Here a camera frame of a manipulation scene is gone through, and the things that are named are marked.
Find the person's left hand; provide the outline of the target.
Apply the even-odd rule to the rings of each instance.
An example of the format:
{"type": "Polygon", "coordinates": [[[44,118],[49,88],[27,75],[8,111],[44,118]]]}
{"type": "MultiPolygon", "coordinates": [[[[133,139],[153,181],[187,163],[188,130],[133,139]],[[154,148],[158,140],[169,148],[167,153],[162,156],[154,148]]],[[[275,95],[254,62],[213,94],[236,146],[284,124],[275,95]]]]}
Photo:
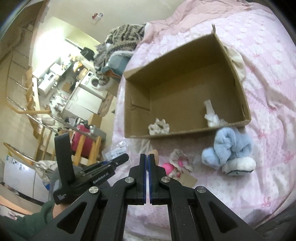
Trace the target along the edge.
{"type": "Polygon", "coordinates": [[[53,216],[53,218],[56,218],[68,206],[69,206],[69,204],[54,204],[53,209],[52,209],[52,216],[53,216]]]}

